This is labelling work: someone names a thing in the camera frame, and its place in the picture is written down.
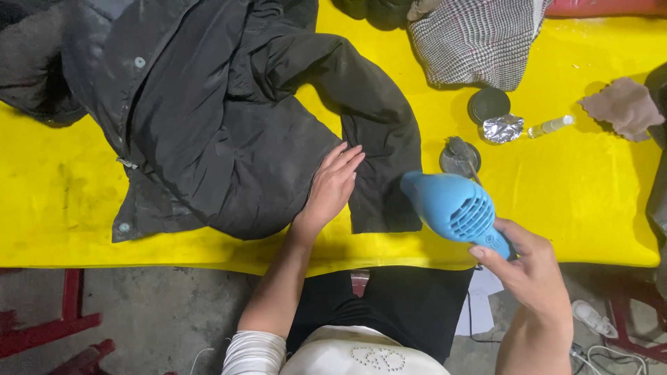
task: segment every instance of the person's left hand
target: person's left hand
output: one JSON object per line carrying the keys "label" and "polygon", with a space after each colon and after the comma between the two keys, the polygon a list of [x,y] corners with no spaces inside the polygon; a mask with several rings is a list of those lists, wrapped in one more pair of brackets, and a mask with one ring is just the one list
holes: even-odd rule
{"label": "person's left hand", "polygon": [[308,201],[295,223],[300,220],[319,233],[343,210],[354,189],[357,176],[354,170],[366,156],[361,145],[345,151],[347,147],[348,143],[343,142],[324,158],[315,173]]}

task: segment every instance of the white shirt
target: white shirt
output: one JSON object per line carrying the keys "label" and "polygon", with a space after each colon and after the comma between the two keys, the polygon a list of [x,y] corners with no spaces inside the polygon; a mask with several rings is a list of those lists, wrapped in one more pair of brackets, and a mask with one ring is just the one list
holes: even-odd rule
{"label": "white shirt", "polygon": [[436,360],[371,328],[324,326],[285,363],[285,340],[239,331],[227,349],[222,375],[450,375]]}

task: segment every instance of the hair dryer handle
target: hair dryer handle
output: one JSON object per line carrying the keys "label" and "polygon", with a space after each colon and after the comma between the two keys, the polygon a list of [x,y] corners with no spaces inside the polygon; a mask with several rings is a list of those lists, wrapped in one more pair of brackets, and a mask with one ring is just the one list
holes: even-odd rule
{"label": "hair dryer handle", "polygon": [[507,243],[507,240],[505,240],[505,237],[503,237],[494,227],[489,228],[489,230],[484,232],[481,237],[473,240],[472,243],[475,245],[486,246],[487,248],[497,251],[503,259],[508,259],[512,253],[510,251],[510,245]]}

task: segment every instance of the yellow table cover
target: yellow table cover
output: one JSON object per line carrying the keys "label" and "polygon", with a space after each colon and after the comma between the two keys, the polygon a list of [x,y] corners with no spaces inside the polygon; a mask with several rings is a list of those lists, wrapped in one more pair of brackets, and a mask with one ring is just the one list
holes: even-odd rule
{"label": "yellow table cover", "polygon": [[[430,88],[404,30],[379,31],[355,21],[328,0],[320,3],[317,32],[347,37],[398,84],[422,133],[424,171],[440,171],[445,138],[458,135],[482,155],[480,178],[499,216],[552,240],[561,262],[655,266],[658,241],[646,201],[660,158],[655,142],[634,143],[602,131],[576,101],[623,76],[643,83],[667,61],[667,21],[546,20],[533,44],[512,113],[526,129],[561,117],[576,125],[537,139],[503,145],[480,139],[466,104],[474,88]],[[339,117],[315,89],[297,97],[340,135]],[[113,267],[185,265],[262,274],[283,234],[242,242],[211,228],[111,243],[111,223],[127,191],[122,165],[102,131],[86,116],[53,129],[0,105],[0,267]],[[309,275],[348,268],[408,265],[460,270],[474,260],[467,244],[429,229],[352,235],[346,208],[322,232]]]}

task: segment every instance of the black pants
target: black pants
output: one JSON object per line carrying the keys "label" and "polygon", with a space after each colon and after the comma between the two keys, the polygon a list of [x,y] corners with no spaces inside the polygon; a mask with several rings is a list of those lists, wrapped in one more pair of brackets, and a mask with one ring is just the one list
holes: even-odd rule
{"label": "black pants", "polygon": [[350,271],[307,278],[287,352],[319,327],[365,326],[444,363],[473,271],[376,267],[362,298],[352,293]]}

